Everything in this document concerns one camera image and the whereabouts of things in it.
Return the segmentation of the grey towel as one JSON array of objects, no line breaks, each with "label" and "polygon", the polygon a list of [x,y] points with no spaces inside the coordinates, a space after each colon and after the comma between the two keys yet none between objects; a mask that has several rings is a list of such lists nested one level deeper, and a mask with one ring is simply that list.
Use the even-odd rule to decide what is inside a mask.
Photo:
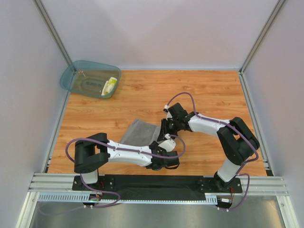
[{"label": "grey towel", "polygon": [[158,125],[135,119],[126,130],[119,143],[131,146],[148,146],[156,141],[161,131]]}]

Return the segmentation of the yellow green patterned towel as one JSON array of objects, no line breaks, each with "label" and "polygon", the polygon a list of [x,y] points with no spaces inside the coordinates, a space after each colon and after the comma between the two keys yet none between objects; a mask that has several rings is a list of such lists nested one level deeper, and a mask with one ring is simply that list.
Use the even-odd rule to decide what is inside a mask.
[{"label": "yellow green patterned towel", "polygon": [[104,95],[110,94],[113,91],[116,83],[117,83],[117,78],[115,78],[115,77],[109,78],[106,81],[106,83],[105,83],[105,85],[104,85],[104,87],[102,89],[101,95],[104,96]]}]

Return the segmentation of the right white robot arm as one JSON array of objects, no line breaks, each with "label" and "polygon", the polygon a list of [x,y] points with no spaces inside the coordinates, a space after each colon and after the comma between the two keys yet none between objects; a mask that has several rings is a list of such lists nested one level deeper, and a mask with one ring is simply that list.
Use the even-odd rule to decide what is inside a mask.
[{"label": "right white robot arm", "polygon": [[204,133],[219,139],[226,159],[220,169],[214,174],[218,188],[230,184],[240,169],[259,149],[260,143],[249,127],[239,117],[231,120],[221,120],[199,114],[195,111],[188,113],[180,103],[166,105],[167,113],[161,121],[159,139],[167,134],[178,135],[181,130]]}]

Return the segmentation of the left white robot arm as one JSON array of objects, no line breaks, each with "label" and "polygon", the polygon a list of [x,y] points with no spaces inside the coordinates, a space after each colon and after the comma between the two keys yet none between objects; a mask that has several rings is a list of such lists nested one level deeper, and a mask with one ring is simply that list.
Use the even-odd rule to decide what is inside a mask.
[{"label": "left white robot arm", "polygon": [[98,133],[75,142],[74,172],[82,175],[86,184],[97,183],[98,169],[108,162],[130,163],[158,171],[176,169],[180,161],[175,141],[153,141],[146,146],[117,143],[107,139],[106,133]]}]

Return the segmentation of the teal transparent plastic tub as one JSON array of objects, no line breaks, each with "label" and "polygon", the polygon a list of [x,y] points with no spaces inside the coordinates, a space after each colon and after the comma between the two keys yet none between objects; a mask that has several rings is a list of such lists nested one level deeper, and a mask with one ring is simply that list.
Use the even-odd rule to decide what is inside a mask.
[{"label": "teal transparent plastic tub", "polygon": [[[78,60],[67,67],[59,83],[63,89],[72,93],[99,99],[109,99],[118,87],[121,74],[121,70],[116,66]],[[111,77],[117,78],[117,83],[110,94],[102,96],[102,89],[106,81]]]}]

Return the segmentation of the right aluminium frame post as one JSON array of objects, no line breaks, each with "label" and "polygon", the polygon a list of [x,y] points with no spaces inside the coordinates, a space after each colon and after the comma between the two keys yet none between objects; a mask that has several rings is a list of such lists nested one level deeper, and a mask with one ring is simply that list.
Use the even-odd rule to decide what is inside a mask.
[{"label": "right aluminium frame post", "polygon": [[262,27],[259,35],[257,36],[257,38],[256,38],[256,40],[255,40],[255,42],[254,42],[254,44],[253,44],[253,46],[252,46],[249,54],[247,55],[244,63],[242,64],[241,68],[239,69],[239,73],[241,75],[244,74],[244,72],[248,68],[248,66],[251,63],[253,57],[255,56],[255,54],[257,53],[258,49],[262,45],[265,37],[269,33],[272,25],[274,24],[276,18],[280,14],[280,11],[282,10],[282,8],[286,4],[286,2],[287,2],[287,0],[278,0],[276,2],[276,4],[275,4],[274,8],[272,9],[269,17],[266,20],[264,26]]}]

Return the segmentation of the aluminium frame post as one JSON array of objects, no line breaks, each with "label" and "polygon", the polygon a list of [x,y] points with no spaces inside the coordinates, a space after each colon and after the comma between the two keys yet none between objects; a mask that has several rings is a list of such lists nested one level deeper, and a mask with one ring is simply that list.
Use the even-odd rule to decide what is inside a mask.
[{"label": "aluminium frame post", "polygon": [[45,7],[45,5],[43,4],[43,1],[41,0],[33,0],[33,3],[35,4],[40,16],[42,17],[47,29],[49,30],[54,42],[56,43],[63,59],[65,60],[65,62],[70,65],[72,63],[72,60],[59,36],[59,33],[57,32],[54,23],[52,22],[52,19]]},{"label": "aluminium frame post", "polygon": [[248,68],[248,66],[251,63],[253,57],[255,56],[255,54],[257,53],[258,49],[262,45],[265,37],[269,33],[272,25],[274,24],[276,18],[280,14],[280,11],[282,10],[282,8],[286,4],[286,2],[287,2],[287,0],[278,0],[276,2],[276,4],[275,4],[274,8],[272,9],[269,17],[266,20],[264,26],[262,27],[259,35],[257,36],[257,38],[256,38],[256,40],[255,40],[255,42],[254,42],[254,44],[253,44],[253,46],[252,46],[249,54],[247,55],[244,63],[242,64],[241,68],[239,69],[239,73],[241,75],[244,74],[244,72]]}]

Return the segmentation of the aluminium front rail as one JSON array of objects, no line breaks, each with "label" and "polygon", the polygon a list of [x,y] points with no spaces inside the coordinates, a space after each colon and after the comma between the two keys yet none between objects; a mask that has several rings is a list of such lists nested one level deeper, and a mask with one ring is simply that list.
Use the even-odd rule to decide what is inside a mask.
[{"label": "aluminium front rail", "polygon": [[88,189],[76,174],[34,174],[30,192],[39,193],[39,201],[82,202],[84,204],[168,203],[217,204],[236,201],[237,196],[287,196],[281,177],[236,177],[225,187],[204,176],[101,175]]}]

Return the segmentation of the left aluminium frame post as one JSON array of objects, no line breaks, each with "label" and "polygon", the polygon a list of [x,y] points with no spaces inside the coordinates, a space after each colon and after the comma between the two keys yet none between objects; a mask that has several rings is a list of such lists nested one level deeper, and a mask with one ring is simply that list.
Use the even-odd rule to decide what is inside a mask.
[{"label": "left aluminium frame post", "polygon": [[65,62],[70,65],[72,63],[72,60],[59,36],[59,33],[57,32],[54,23],[52,22],[52,19],[45,7],[45,5],[43,4],[43,1],[41,0],[33,0],[33,3],[35,4],[40,16],[42,17],[47,29],[49,30],[54,42],[56,43],[63,59],[65,60]]}]

